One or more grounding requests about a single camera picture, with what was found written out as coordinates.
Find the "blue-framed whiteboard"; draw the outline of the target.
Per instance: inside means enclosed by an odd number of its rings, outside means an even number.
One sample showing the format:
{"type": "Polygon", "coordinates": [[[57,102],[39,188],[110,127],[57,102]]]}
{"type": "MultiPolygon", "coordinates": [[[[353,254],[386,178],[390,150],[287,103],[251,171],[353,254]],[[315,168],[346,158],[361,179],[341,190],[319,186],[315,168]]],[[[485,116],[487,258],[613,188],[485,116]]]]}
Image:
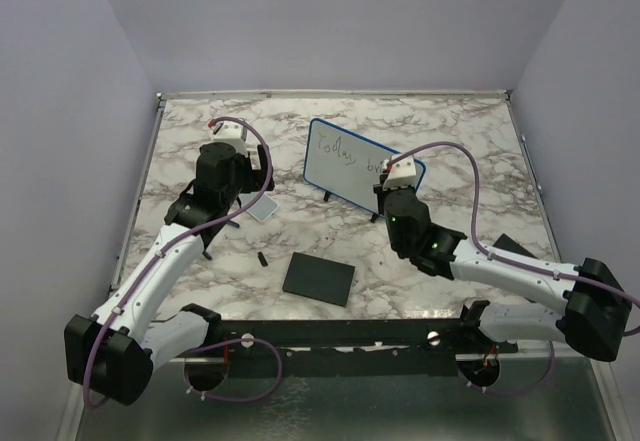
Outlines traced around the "blue-framed whiteboard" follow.
{"type": "Polygon", "coordinates": [[[399,151],[356,132],[313,118],[309,124],[303,178],[309,184],[371,213],[378,213],[373,187],[385,160],[399,151]]]}

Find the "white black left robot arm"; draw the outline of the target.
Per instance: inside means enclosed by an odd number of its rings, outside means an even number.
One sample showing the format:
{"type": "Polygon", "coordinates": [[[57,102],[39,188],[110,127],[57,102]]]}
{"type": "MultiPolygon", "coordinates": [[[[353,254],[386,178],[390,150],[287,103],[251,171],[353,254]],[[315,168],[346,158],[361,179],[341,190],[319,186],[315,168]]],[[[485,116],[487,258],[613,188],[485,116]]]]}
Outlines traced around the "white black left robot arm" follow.
{"type": "Polygon", "coordinates": [[[221,139],[200,149],[194,179],[173,202],[152,247],[124,284],[91,315],[73,316],[63,332],[66,371],[81,386],[82,401],[98,409],[128,406],[152,374],[183,353],[210,355],[235,345],[220,314],[191,303],[158,326],[152,320],[174,284],[237,216],[243,193],[273,190],[273,160],[266,142],[254,168],[243,140],[221,139]]]}

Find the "black marker cap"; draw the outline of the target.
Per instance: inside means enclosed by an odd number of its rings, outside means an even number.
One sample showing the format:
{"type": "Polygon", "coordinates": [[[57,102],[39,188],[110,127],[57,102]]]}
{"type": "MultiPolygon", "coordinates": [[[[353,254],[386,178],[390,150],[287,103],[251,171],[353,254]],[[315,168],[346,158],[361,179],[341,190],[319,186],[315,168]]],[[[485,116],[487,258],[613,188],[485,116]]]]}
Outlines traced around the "black marker cap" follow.
{"type": "Polygon", "coordinates": [[[266,260],[266,257],[264,256],[264,254],[262,252],[258,252],[258,259],[259,259],[259,262],[260,262],[261,266],[267,267],[269,265],[268,261],[266,260]]]}

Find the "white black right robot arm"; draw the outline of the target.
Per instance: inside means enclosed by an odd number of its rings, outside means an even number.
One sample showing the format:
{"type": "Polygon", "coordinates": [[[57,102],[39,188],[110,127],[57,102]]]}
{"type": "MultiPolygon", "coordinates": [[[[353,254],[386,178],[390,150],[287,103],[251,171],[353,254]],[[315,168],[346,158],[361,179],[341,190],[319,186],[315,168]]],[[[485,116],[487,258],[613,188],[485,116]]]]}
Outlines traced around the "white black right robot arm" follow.
{"type": "Polygon", "coordinates": [[[631,312],[609,267],[549,263],[495,246],[475,245],[464,233],[431,220],[413,188],[373,189],[392,250],[422,273],[470,281],[525,298],[523,305],[488,303],[459,328],[461,344],[481,352],[494,343],[555,341],[603,362],[616,360],[631,312]]]}

